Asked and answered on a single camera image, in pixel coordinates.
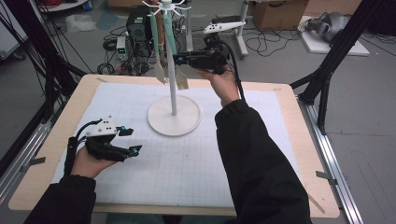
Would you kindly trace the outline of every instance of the electronic device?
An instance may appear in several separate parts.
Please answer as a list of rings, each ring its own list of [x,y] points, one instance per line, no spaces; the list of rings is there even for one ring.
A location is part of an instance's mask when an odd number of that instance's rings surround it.
[[[131,43],[145,42],[152,38],[151,25],[148,19],[149,7],[133,6],[126,22]]]
[[[323,13],[317,19],[310,19],[305,26],[307,31],[315,31],[318,35],[323,36],[323,39],[329,43],[342,31],[349,18],[345,17],[339,12]]]
[[[223,74],[223,66],[229,59],[229,51],[221,45],[218,33],[210,33],[205,36],[206,48],[174,54],[177,65],[187,64],[193,68],[213,70],[216,74]]]
[[[204,34],[211,34],[211,33],[217,33],[221,31],[227,31],[239,26],[245,25],[245,21],[235,21],[235,22],[225,22],[225,23],[215,23],[212,24],[210,23],[206,28],[204,29]]]
[[[98,160],[124,161],[139,155],[142,146],[129,148],[115,147],[110,142],[119,136],[128,136],[134,132],[124,126],[116,127],[111,116],[101,119],[95,126],[85,133],[85,146],[88,152]]]
[[[125,62],[128,60],[129,48],[126,41],[126,36],[117,37],[117,53],[119,55],[120,61]]]

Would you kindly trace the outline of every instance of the table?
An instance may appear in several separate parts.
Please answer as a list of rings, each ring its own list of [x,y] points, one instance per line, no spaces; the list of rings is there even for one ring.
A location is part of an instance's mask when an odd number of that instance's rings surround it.
[[[102,82],[162,85],[155,77],[114,77],[87,75],[65,107],[51,130],[37,158],[46,157],[46,162],[30,167],[9,202],[12,210],[32,210],[47,189],[55,172],[58,160],[72,136],[96,88]],[[190,79],[191,87],[211,88],[207,80]],[[293,153],[297,160],[300,176],[310,201],[311,217],[338,217],[340,212],[328,180],[316,176],[324,172],[317,151],[304,122],[300,107],[289,85],[244,82],[246,90],[273,91],[278,99],[283,119],[288,130]],[[203,216],[235,216],[232,208],[181,207],[140,204],[99,204],[94,212],[176,214]]]

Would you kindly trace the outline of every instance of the black sleeve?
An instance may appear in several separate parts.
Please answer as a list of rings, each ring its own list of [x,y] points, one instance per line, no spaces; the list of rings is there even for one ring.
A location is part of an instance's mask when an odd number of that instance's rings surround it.
[[[24,223],[91,223],[95,185],[94,179],[79,175],[62,178],[49,185]]]
[[[237,100],[216,124],[238,223],[311,223],[306,191],[259,113]]]

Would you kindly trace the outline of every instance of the human hand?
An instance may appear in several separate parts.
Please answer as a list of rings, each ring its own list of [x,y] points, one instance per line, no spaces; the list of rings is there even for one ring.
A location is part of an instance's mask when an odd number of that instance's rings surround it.
[[[195,69],[199,76],[206,78],[210,81],[213,90],[221,99],[221,105],[226,106],[232,101],[238,100],[239,93],[236,86],[235,77],[233,72],[231,72],[229,65],[224,65],[224,73],[222,75],[217,75],[210,73],[205,69]]]
[[[115,161],[101,161],[88,153],[85,146],[76,155],[73,169],[70,175],[80,175],[89,178],[97,177],[107,167],[115,164]]]

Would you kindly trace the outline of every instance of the black tripod leg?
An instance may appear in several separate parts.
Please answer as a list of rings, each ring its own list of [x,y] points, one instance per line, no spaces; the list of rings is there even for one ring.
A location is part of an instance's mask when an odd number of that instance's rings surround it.
[[[320,94],[319,112],[318,112],[318,127],[323,135],[326,135],[325,122],[326,122],[326,111],[327,111],[327,101],[329,99],[329,88],[330,80],[327,80],[323,85]]]
[[[312,80],[312,78],[314,78],[317,75],[317,71],[315,71],[315,72],[311,73],[310,75],[308,75],[306,77],[302,77],[302,78],[298,79],[297,81],[291,83],[290,84],[291,88],[292,89],[296,89],[296,88],[301,87],[304,84],[310,82]]]

